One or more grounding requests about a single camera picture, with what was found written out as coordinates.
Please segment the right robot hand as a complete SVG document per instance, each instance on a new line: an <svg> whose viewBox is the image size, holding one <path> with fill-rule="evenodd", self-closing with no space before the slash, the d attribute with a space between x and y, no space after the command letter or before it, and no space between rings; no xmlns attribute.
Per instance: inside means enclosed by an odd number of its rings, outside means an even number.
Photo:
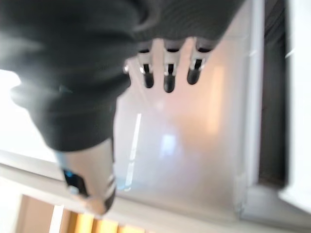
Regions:
<svg viewBox="0 0 311 233"><path fill-rule="evenodd" d="M118 97L130 86L125 62L138 57L145 87L154 85L152 42L164 41L165 92L179 51L196 39L187 81L197 83L241 0L3 0L0 67L11 90L56 154L67 188L102 216L115 194L113 126Z"/></svg>

